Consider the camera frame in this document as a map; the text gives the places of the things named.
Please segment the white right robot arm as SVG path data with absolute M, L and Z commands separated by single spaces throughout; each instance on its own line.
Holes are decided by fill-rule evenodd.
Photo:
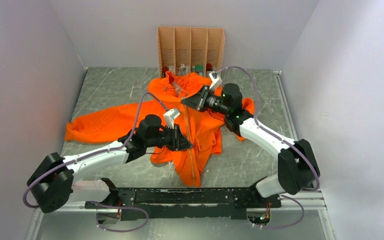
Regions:
M 295 141 L 262 124 L 243 107 L 243 95 L 239 86 L 228 83 L 221 94 L 204 85 L 196 94 L 184 98 L 181 103 L 198 112 L 211 111 L 224 116 L 228 130 L 243 137 L 277 158 L 277 173 L 263 177 L 252 185 L 250 202 L 262 207 L 269 197 L 287 193 L 295 195 L 315 183 L 320 186 L 320 170 L 311 144 L 301 139 Z

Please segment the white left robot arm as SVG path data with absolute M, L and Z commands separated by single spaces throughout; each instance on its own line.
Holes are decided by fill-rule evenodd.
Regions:
M 100 169 L 132 162 L 147 153 L 148 148 L 180 152 L 193 148 L 178 124 L 162 125 L 159 116 L 148 114 L 127 135 L 101 148 L 77 155 L 60 156 L 57 152 L 45 157 L 27 181 L 27 193 L 37 204 L 23 202 L 29 208 L 52 213 L 67 203 L 99 203 L 103 208 L 122 206 L 119 190 L 108 178 L 84 180 Z

